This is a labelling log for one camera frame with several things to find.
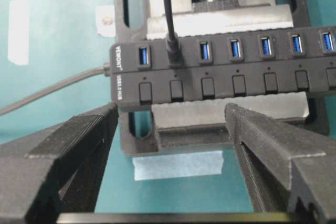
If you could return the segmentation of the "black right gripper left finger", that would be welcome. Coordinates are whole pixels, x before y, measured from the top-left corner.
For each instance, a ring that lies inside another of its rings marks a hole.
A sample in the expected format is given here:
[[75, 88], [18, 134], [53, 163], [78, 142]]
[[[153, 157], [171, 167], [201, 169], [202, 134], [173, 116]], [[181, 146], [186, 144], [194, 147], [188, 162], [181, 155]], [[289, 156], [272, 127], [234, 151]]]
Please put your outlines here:
[[108, 103], [1, 145], [1, 223], [95, 209], [118, 108]]

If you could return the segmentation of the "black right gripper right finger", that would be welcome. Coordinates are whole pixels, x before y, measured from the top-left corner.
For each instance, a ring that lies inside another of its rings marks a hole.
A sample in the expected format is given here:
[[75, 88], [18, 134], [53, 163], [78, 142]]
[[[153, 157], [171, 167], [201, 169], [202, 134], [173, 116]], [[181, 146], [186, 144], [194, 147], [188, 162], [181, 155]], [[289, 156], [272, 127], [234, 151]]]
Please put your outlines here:
[[238, 106], [226, 105], [254, 212], [235, 223], [335, 223], [335, 140]]

